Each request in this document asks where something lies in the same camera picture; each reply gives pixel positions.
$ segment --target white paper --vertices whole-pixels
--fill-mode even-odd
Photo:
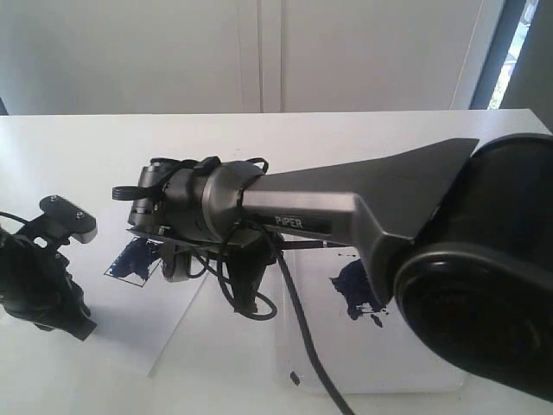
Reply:
[[[98,327],[78,345],[86,355],[109,359],[126,369],[148,374],[204,277],[168,283],[161,266],[143,287],[104,275],[134,238],[127,232],[129,203],[113,202],[97,215],[98,235],[87,245],[72,239],[60,251],[71,261],[68,271],[85,292],[85,303]],[[195,264],[193,272],[199,270]]]

